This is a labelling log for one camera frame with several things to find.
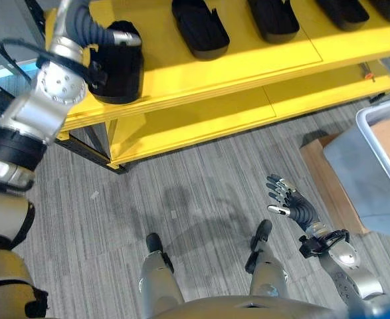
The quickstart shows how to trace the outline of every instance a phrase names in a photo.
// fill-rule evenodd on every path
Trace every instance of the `black bracket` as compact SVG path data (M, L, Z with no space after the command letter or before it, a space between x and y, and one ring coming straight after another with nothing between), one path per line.
M302 256L304 256L305 259L313 256L320 256L326 254L332 248L332 246L343 239L349 243L349 232L346 229L334 231L320 238L311 237L307 239L307 237L304 235L299 239L302 243L300 247L300 253Z

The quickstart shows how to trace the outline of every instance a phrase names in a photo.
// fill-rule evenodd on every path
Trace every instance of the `shelf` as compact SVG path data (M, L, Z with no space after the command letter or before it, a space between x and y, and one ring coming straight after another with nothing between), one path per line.
M369 62L375 82L365 80L357 65L293 78L265 86L279 120L306 114L323 107L390 91L390 74L379 61Z
M390 90L390 75L369 63L292 79L106 123L111 166L277 122L337 103Z
M330 21L317 0L291 1L302 28L324 64L339 68L390 56L390 22L381 16L370 0L360 0L360 3L370 19L360 29L346 32Z
M191 56L174 23L170 0L92 2L94 18L104 26L126 19L144 40L146 72L142 97L131 104L102 104L89 94L69 113L64 131L223 96L241 90L390 56L390 23L368 1L371 16L354 32L336 29L316 0L292 0L301 30L289 43L264 42L246 0L206 0L216 7L231 38L225 56L200 62ZM55 11L47 14L47 43Z

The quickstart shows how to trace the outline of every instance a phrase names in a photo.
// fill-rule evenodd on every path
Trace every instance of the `gray carpet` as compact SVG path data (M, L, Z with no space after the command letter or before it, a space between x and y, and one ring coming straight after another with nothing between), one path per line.
M14 94L24 87L12 77L1 81ZM298 252L301 229L266 212L265 178L291 179L330 224L299 147L319 129L348 129L368 105L349 103L157 156L121 176L53 146L28 194L37 206L33 228L16 249L37 286L50 292L48 315L139 318L138 275L152 231L163 238L186 300L247 294L248 243L263 218L273 222L270 244L289 274L290 296L343 308L318 261ZM352 243L390 295L390 237L353 235Z

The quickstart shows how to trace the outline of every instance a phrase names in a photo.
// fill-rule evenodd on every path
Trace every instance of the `robot finger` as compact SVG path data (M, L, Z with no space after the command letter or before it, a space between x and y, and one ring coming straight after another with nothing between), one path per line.
M282 178L279 175L276 174L271 174L270 176L267 176L267 180L271 183L277 183L280 181Z
M279 207L276 205L269 205L267 206L267 210L271 213L277 214L277 215L283 215L286 217L290 217L290 209L286 207Z
M267 183L266 186L272 191L276 191L276 189L278 188L276 184L271 184L271 183Z
M277 200L281 204L285 204L285 198L282 197L280 194L277 194L277 193L271 191L270 193L268 193L268 196Z

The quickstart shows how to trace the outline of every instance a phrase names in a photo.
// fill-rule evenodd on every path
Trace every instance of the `black flexible hose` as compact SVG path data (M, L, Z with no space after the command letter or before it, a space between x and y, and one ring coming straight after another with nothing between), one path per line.
M83 48L91 45L113 45L113 31L93 21L88 4L90 0L71 1L66 11L66 32L71 40Z
M310 225L320 221L314 206L297 191L292 193L288 208L290 209L290 218L295 220L303 231Z

